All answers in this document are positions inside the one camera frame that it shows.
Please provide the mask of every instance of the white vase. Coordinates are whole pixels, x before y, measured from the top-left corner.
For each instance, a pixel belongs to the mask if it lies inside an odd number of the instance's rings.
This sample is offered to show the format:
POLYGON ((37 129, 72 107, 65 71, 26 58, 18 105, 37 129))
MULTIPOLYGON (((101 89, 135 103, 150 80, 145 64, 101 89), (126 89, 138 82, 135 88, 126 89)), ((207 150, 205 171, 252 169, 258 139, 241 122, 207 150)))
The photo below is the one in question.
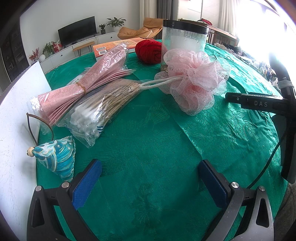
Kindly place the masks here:
POLYGON ((42 62, 42 61, 45 60, 45 58, 46 58, 45 55, 41 54, 38 59, 39 59, 40 62, 42 62))
POLYGON ((112 27, 113 32, 118 32, 120 30, 120 26, 112 27))

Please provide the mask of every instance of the metal screw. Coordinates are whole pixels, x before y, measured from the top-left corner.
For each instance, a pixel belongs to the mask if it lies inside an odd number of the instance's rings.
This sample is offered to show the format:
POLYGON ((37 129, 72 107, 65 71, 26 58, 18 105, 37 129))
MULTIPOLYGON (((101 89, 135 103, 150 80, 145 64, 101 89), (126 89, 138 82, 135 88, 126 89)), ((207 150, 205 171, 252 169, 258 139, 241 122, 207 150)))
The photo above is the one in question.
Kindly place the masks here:
POLYGON ((68 182, 64 182, 64 183, 62 183, 62 188, 67 188, 67 187, 69 187, 69 183, 68 182))
POLYGON ((265 187, 259 186, 259 190, 262 191, 262 192, 264 192, 265 191, 265 187))
POLYGON ((233 188, 238 188, 238 187, 239 187, 239 184, 236 183, 236 182, 232 182, 232 183, 231 183, 231 186, 232 186, 233 188))
POLYGON ((37 186, 37 187, 35 188, 35 191, 36 191, 36 192, 39 192, 39 191, 41 191, 41 189, 42 189, 41 186, 37 186))

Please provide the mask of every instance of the plastic bag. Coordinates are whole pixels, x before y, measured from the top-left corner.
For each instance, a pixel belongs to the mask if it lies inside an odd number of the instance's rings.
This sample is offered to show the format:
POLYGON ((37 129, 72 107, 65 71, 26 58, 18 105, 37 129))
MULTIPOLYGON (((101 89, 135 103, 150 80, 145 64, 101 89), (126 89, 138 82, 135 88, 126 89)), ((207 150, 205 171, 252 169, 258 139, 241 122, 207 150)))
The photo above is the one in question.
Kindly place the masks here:
POLYGON ((53 126, 85 94, 131 74, 133 71, 125 65, 127 54, 127 42, 123 42, 109 50, 76 83, 33 97, 30 105, 34 114, 53 126))
POLYGON ((117 79, 87 94, 57 123, 67 127, 86 147, 94 145, 105 125, 139 92, 140 83, 117 79))
POLYGON ((89 70, 90 70, 91 67, 86 67, 84 68, 84 71, 77 75, 74 79, 72 79, 69 83, 67 83, 67 85, 71 85, 71 84, 75 84, 76 82, 78 82, 89 70))

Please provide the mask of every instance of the blue gripper pad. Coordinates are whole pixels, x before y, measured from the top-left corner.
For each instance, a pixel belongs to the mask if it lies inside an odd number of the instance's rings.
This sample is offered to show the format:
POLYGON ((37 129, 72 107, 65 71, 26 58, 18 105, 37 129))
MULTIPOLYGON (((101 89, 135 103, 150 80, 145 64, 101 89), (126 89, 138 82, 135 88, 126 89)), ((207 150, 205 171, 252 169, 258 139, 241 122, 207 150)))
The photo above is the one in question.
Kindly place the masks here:
POLYGON ((198 174, 203 180, 217 207, 228 206, 228 193, 205 160, 198 164, 198 174))
POLYGON ((84 206, 101 173, 102 163, 96 160, 73 191, 72 204, 76 210, 84 206))

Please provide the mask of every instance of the yarn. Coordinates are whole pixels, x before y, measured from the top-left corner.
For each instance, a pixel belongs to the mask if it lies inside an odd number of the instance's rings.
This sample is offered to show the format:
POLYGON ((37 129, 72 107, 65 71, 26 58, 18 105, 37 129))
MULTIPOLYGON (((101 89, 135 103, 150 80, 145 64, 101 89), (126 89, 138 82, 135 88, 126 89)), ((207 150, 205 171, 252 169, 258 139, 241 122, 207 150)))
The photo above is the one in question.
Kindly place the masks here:
POLYGON ((159 64, 161 59, 161 42, 145 39, 135 47, 137 57, 145 64, 159 64))

